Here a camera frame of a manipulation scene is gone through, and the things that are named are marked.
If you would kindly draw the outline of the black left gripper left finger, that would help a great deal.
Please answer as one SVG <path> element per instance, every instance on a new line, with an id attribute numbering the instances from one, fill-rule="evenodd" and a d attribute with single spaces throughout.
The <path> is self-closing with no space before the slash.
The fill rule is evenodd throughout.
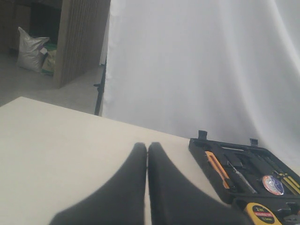
<path id="1" fill-rule="evenodd" d="M 147 149 L 134 144 L 119 170 L 97 191 L 57 213 L 52 225 L 143 225 Z"/>

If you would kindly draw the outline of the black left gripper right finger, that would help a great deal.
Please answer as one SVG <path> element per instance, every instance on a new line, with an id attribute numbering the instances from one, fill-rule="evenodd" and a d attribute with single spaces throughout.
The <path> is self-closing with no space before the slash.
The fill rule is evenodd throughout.
<path id="1" fill-rule="evenodd" d="M 247 217 L 191 183 L 153 142 L 148 150 L 148 184 L 154 225 L 247 225 Z"/>

